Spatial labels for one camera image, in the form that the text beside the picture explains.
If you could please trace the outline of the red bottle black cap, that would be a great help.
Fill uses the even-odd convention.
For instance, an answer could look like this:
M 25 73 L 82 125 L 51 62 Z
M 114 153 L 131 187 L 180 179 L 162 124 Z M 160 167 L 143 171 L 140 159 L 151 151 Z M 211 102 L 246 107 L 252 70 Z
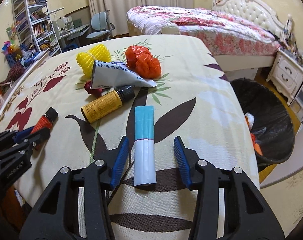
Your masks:
M 51 129 L 58 118 L 58 112 L 50 107 L 44 115 L 38 120 L 36 125 L 31 131 L 31 134 L 40 135 L 40 139 L 36 141 L 33 147 L 35 150 L 40 150 L 45 141 L 50 137 Z

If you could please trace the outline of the white teal tube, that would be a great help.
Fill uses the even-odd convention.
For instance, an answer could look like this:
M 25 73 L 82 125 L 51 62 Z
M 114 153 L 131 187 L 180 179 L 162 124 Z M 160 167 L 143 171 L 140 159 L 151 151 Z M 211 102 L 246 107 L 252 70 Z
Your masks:
M 134 187 L 156 184 L 154 107 L 135 107 Z

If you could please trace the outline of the orange foam net bundle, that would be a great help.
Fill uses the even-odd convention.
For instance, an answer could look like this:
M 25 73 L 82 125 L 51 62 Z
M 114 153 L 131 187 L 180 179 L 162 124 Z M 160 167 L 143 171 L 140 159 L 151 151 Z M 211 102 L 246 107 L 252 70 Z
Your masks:
M 252 144 L 254 147 L 254 150 L 256 151 L 256 153 L 258 153 L 260 156 L 263 156 L 262 150 L 260 148 L 260 145 L 258 144 L 257 140 L 256 140 L 256 136 L 251 133 L 251 140 L 252 140 Z

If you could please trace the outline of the white tissue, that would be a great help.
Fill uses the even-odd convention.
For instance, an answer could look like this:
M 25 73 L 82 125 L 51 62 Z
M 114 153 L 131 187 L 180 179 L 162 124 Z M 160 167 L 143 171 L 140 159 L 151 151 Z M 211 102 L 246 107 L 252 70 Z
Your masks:
M 245 120 L 246 120 L 249 130 L 251 130 L 253 127 L 253 124 L 254 124 L 254 116 L 250 113 L 246 113 Z

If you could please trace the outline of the black trash bag bin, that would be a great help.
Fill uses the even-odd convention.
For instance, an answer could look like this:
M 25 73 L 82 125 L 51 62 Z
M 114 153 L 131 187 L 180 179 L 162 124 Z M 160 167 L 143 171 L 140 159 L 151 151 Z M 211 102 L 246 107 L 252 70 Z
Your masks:
M 294 125 L 287 109 L 268 88 L 250 79 L 236 79 L 231 86 L 243 113 L 254 117 L 251 133 L 262 154 L 255 152 L 258 171 L 287 161 L 294 149 Z

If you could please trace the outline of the floral bed sheet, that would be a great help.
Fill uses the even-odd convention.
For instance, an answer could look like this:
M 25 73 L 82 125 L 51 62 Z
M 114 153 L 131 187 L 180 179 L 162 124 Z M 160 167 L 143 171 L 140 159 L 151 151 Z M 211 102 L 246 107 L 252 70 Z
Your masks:
M 76 61 L 87 46 L 48 59 L 18 86 L 0 119 L 0 132 L 34 126 L 49 108 L 57 111 L 58 119 L 15 188 L 33 205 L 61 167 L 86 167 L 99 153 L 116 148 L 123 136 L 134 148 L 135 108 L 152 106 L 157 182 L 134 187 L 130 156 L 119 187 L 107 193 L 111 224 L 117 239 L 187 239 L 197 192 L 181 181 L 174 138 L 181 137 L 186 147 L 215 167 L 241 167 L 258 185 L 250 132 L 232 86 L 199 39 L 151 35 L 105 42 L 114 61 L 133 44 L 146 46 L 160 60 L 162 75 L 155 88 L 136 89 L 132 100 L 94 124 L 81 113 L 94 98 L 83 88 Z

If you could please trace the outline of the gold bottle black cap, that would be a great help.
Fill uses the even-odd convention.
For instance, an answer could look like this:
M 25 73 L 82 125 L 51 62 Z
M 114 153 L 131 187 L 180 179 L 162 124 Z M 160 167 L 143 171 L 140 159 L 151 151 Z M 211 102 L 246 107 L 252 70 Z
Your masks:
M 85 120 L 92 124 L 111 112 L 121 108 L 126 102 L 135 97 L 134 88 L 130 85 L 116 87 L 111 92 L 88 103 L 81 108 Z

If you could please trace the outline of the dark red ribbon bow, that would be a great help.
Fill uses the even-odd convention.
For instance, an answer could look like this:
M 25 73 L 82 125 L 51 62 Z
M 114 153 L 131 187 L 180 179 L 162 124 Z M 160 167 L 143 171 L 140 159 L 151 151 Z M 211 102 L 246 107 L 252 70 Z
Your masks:
M 92 89 L 91 86 L 92 86 L 92 82 L 89 80 L 85 83 L 84 89 L 88 94 L 93 95 L 96 98 L 100 98 L 102 96 L 102 89 L 101 88 Z

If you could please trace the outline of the white blue paper packet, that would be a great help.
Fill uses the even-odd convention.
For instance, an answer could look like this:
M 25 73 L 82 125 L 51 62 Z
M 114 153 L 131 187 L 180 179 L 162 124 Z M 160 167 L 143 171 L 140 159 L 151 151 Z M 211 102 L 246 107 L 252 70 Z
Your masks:
M 132 87 L 156 87 L 154 80 L 144 79 L 130 70 L 124 62 L 95 61 L 91 76 L 91 89 Z

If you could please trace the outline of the white bookshelf with books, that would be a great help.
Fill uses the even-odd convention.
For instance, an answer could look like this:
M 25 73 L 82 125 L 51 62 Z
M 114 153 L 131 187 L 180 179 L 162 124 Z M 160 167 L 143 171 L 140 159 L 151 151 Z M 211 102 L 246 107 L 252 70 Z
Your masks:
M 51 20 L 47 0 L 11 0 L 19 43 L 32 51 L 62 52 Z

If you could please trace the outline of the white study desk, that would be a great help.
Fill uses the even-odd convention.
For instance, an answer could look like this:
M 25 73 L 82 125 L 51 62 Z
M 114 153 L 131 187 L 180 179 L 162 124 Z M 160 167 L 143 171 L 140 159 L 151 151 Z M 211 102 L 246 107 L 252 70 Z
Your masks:
M 66 46 L 66 41 L 76 40 L 76 44 L 79 46 L 78 38 L 84 35 L 91 28 L 90 24 L 84 24 L 75 29 L 68 31 L 61 31 L 58 35 L 58 42 L 61 47 Z

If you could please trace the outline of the yellow foam net bundle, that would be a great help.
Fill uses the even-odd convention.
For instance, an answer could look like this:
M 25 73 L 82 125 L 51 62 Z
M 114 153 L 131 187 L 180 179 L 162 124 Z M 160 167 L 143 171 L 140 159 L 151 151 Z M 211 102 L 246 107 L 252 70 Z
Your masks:
M 76 55 L 76 61 L 82 69 L 84 76 L 90 78 L 94 67 L 94 62 L 111 62 L 111 53 L 105 45 L 99 44 L 86 52 L 78 53 Z

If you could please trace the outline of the grey-blue desk chair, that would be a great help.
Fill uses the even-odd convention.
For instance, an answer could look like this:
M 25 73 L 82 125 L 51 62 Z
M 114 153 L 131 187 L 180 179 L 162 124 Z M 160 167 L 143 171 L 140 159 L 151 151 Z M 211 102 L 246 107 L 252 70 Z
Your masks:
M 100 41 L 111 39 L 115 25 L 109 20 L 109 10 L 94 14 L 91 18 L 91 28 L 94 31 L 87 35 L 87 39 Z

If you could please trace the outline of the orange-red plastic bag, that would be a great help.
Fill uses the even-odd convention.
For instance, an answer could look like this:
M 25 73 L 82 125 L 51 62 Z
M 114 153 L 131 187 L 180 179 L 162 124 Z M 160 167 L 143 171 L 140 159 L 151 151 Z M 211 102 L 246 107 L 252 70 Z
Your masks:
M 144 46 L 132 45 L 125 52 L 127 66 L 144 79 L 157 79 L 161 76 L 159 59 L 153 57 Z

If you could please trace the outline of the white nightstand with drawers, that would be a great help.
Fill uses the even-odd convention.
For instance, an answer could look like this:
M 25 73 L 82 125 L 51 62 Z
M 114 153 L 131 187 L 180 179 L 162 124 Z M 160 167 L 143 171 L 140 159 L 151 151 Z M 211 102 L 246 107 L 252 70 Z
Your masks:
M 303 67 L 279 49 L 266 79 L 266 82 L 269 81 L 288 99 L 287 105 L 290 106 L 303 83 Z

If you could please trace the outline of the pink floral quilt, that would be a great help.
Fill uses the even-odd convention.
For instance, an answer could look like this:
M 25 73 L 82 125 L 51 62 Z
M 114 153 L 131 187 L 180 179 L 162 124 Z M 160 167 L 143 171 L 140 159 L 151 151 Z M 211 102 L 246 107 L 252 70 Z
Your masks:
M 181 35 L 201 39 L 212 55 L 269 56 L 280 48 L 270 32 L 226 12 L 140 5 L 129 9 L 127 18 L 144 35 L 160 34 L 165 24 L 175 23 Z

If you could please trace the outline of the white tufted headboard bed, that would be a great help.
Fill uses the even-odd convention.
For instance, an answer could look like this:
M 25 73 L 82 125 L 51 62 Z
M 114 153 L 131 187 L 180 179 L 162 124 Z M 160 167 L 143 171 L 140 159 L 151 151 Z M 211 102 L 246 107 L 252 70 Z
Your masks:
M 270 32 L 280 44 L 285 42 L 285 38 L 292 32 L 292 16 L 288 16 L 286 24 L 280 22 L 276 12 L 262 0 L 213 0 L 212 8 L 208 9 L 217 12 L 226 12 L 233 16 L 238 16 L 248 20 L 264 30 Z M 128 22 L 128 30 L 131 36 L 144 35 L 139 29 Z M 175 23 L 167 23 L 162 28 L 160 34 L 181 35 Z M 269 67 L 273 64 L 276 53 L 269 56 L 258 55 L 212 55 L 224 72 L 234 70 Z

